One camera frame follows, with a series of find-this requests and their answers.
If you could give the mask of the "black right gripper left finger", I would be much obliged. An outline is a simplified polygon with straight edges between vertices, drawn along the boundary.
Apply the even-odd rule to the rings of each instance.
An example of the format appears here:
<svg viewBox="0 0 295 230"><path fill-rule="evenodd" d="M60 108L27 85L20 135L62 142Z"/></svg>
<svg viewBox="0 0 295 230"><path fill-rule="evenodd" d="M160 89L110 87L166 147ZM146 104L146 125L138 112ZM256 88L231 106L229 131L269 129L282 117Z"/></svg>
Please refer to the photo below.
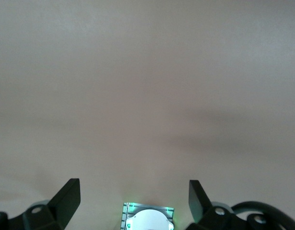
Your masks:
<svg viewBox="0 0 295 230"><path fill-rule="evenodd" d="M80 180L69 179L46 204L23 213L25 230L65 230L81 202Z"/></svg>

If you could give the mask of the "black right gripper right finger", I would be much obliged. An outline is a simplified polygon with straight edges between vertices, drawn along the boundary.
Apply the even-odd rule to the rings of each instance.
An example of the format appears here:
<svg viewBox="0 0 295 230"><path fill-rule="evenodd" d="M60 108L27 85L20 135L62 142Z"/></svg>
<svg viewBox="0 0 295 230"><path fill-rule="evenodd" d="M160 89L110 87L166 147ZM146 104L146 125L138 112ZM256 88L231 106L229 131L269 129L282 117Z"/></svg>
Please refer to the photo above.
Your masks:
<svg viewBox="0 0 295 230"><path fill-rule="evenodd" d="M246 230L246 221L230 206L211 202L198 180L189 181L189 208L194 222L187 230Z"/></svg>

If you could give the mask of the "brown table cover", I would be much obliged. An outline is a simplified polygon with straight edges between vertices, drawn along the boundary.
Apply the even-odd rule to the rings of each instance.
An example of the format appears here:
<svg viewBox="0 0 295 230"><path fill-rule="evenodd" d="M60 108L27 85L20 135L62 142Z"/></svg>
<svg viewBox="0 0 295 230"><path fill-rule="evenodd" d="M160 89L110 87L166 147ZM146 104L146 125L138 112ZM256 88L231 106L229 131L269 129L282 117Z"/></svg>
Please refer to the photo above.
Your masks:
<svg viewBox="0 0 295 230"><path fill-rule="evenodd" d="M0 0L0 211L70 178L67 230L184 230L190 180L295 220L295 0Z"/></svg>

